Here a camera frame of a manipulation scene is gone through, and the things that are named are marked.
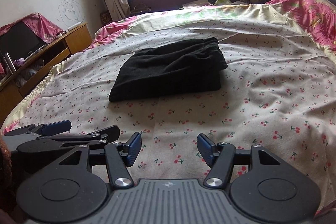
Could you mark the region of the cherry print bed sheet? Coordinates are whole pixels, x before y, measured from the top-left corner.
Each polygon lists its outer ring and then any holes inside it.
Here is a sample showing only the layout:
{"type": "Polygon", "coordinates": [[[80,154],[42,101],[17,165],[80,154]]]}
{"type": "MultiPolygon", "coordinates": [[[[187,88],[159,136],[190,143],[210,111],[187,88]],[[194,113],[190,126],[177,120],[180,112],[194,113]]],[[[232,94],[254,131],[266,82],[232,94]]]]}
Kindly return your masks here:
{"type": "Polygon", "coordinates": [[[101,28],[7,116],[1,133],[69,120],[70,134],[116,125],[139,132],[134,178],[204,178],[197,135],[239,149],[260,144],[310,177],[319,209],[335,207],[335,52],[279,5],[142,15],[101,28]],[[121,67],[141,51],[214,38],[228,67],[133,84],[110,99],[121,67]]]}

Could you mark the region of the pink floral pillow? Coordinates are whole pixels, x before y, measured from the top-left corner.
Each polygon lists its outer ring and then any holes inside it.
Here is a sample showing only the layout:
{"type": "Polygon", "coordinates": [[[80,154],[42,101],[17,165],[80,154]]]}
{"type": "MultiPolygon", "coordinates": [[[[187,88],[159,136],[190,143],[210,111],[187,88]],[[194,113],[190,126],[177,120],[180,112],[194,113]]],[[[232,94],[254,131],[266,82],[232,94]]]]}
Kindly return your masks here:
{"type": "Polygon", "coordinates": [[[282,15],[294,20],[315,43],[335,58],[335,5],[328,0],[270,0],[282,15]]]}

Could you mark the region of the pink cloth over television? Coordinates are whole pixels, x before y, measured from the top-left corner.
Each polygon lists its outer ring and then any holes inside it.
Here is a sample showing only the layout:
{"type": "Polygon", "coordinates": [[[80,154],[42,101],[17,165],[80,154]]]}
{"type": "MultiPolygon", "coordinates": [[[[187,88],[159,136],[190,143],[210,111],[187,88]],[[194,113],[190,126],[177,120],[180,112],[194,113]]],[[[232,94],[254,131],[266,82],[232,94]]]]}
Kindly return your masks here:
{"type": "Polygon", "coordinates": [[[11,28],[13,28],[13,26],[18,23],[25,24],[37,37],[42,39],[47,44],[52,43],[54,40],[65,34],[64,30],[48,20],[39,12],[26,15],[21,19],[16,20],[15,22],[2,26],[0,28],[0,34],[6,34],[11,28]]]}

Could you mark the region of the wooden tv cabinet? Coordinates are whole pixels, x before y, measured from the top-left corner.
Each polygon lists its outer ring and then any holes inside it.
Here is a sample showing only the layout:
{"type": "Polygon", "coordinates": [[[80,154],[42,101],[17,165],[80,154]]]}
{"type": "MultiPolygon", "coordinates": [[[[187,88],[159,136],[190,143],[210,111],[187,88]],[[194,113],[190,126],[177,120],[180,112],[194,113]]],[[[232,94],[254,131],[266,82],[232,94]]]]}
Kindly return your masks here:
{"type": "Polygon", "coordinates": [[[87,24],[81,23],[28,58],[13,75],[5,77],[1,81],[1,124],[15,106],[48,75],[54,65],[85,50],[91,42],[87,24]],[[18,86],[18,78],[23,77],[28,69],[34,69],[36,73],[25,80],[22,86],[18,86]]]}

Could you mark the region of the black pants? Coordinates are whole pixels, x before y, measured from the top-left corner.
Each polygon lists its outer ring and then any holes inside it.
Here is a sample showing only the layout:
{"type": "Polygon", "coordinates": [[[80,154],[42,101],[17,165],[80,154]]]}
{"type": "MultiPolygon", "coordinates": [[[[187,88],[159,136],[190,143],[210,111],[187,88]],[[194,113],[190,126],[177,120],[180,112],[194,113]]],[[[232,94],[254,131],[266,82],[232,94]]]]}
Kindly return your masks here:
{"type": "Polygon", "coordinates": [[[120,68],[109,101],[216,91],[221,88],[221,71],[227,67],[217,38],[140,50],[120,68]]]}

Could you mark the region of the black television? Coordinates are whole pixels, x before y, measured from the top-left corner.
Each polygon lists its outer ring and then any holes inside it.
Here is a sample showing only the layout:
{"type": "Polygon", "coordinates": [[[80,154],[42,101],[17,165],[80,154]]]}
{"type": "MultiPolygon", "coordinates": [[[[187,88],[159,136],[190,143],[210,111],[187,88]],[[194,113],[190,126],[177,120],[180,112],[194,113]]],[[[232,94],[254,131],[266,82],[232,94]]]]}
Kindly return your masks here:
{"type": "Polygon", "coordinates": [[[47,43],[23,22],[13,25],[0,39],[1,57],[8,53],[12,61],[25,59],[47,43]]]}

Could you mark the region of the steel thermos flask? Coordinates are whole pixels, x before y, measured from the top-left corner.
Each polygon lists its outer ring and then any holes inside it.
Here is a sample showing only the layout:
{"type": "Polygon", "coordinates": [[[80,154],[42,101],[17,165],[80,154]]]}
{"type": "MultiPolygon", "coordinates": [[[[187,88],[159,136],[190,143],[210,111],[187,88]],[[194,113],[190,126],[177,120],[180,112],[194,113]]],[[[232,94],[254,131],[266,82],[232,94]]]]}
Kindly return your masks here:
{"type": "Polygon", "coordinates": [[[4,58],[4,60],[5,60],[6,64],[7,64],[7,67],[8,67],[8,69],[9,69],[9,71],[11,72],[11,74],[12,74],[12,75],[15,74],[17,70],[15,69],[15,66],[14,66],[14,64],[13,64],[13,62],[12,62],[12,59],[11,59],[9,53],[6,52],[6,53],[3,55],[3,58],[4,58]]]}

